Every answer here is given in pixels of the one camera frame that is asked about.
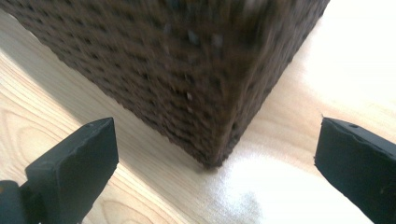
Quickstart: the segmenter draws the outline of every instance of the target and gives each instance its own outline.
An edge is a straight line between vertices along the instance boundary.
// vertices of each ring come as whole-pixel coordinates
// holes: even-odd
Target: light wood floor
[[[370,223],[313,163],[323,116],[396,142],[392,1],[333,0],[223,167],[207,172],[0,11],[0,179],[114,117],[120,164],[85,223]]]

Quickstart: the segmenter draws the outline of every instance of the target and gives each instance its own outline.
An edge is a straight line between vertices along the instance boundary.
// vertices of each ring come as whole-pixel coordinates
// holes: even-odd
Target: dark brown basket
[[[330,0],[2,0],[70,67],[220,166]]]

